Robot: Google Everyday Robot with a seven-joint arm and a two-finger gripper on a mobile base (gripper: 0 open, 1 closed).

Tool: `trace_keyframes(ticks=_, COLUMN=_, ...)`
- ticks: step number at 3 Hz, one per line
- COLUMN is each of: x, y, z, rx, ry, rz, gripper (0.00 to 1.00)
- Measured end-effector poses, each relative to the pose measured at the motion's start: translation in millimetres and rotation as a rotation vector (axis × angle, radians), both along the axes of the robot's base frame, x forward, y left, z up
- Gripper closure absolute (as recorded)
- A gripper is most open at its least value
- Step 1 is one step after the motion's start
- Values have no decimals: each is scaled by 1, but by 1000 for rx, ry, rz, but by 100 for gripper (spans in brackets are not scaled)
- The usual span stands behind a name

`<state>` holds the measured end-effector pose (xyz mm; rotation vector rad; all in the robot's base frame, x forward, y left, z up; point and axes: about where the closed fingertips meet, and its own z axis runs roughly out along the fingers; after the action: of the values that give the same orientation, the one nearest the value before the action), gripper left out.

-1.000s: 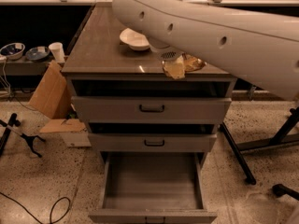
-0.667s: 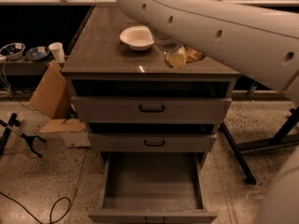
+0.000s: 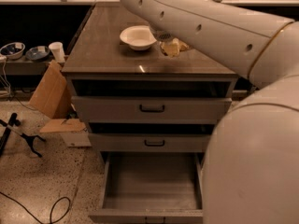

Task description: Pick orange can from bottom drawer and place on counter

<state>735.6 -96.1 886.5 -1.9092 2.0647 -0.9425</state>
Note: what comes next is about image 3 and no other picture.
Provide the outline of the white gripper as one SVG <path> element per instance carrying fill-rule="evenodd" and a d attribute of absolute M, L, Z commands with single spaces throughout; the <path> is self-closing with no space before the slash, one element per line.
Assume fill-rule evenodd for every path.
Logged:
<path fill-rule="evenodd" d="M 177 57 L 180 53 L 179 41 L 171 36 L 168 32 L 151 24 L 149 29 L 157 41 L 161 41 L 160 48 L 164 55 Z"/>

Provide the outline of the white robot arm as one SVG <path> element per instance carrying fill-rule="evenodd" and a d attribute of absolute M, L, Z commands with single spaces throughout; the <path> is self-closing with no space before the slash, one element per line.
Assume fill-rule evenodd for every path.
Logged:
<path fill-rule="evenodd" d="M 298 24 L 211 0 L 120 0 L 257 89 L 220 119 L 202 170 L 204 224 L 299 224 Z"/>

